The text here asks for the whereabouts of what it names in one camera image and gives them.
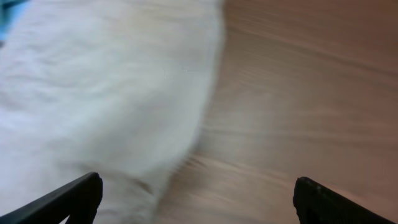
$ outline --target floor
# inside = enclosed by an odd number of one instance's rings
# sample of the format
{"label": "floor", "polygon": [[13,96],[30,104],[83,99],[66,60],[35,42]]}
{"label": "floor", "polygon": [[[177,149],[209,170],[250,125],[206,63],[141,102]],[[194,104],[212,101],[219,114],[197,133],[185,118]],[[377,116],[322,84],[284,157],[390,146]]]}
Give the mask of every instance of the floor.
{"label": "floor", "polygon": [[227,0],[196,153],[156,224],[299,223],[308,176],[398,222],[398,2]]}

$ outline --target fluffy white fur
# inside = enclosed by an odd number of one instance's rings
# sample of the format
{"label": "fluffy white fur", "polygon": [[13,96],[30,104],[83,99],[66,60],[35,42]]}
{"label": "fluffy white fur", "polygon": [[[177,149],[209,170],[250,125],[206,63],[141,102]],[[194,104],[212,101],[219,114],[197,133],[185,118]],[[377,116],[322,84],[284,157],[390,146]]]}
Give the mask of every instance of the fluffy white fur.
{"label": "fluffy white fur", "polygon": [[90,172],[95,223],[150,223],[200,131],[220,0],[33,0],[0,50],[0,215]]}

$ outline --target blue fabric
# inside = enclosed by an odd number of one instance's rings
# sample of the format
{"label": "blue fabric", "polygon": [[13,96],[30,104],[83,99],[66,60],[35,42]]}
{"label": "blue fabric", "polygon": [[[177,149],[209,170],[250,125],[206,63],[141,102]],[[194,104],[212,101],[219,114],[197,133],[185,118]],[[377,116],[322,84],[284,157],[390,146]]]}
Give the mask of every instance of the blue fabric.
{"label": "blue fabric", "polygon": [[6,3],[13,1],[15,0],[0,0],[0,40],[6,39],[12,23],[18,18],[18,16],[20,16],[28,5],[27,1],[23,1],[7,9],[4,7]]}

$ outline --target wooden floor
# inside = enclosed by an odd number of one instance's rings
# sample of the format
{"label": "wooden floor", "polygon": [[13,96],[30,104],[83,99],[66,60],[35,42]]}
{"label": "wooden floor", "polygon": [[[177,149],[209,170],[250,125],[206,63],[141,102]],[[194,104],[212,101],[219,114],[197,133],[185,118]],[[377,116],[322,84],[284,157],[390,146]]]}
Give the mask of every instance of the wooden floor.
{"label": "wooden floor", "polygon": [[299,223],[308,176],[398,222],[398,1],[227,0],[220,83],[156,224]]}

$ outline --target wood grain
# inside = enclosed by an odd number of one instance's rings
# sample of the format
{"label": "wood grain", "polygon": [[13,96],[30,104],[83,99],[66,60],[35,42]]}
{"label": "wood grain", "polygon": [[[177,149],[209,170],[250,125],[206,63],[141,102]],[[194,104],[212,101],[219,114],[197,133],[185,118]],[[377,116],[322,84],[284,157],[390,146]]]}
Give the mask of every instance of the wood grain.
{"label": "wood grain", "polygon": [[299,223],[308,176],[398,222],[398,2],[229,0],[220,82],[157,224]]}

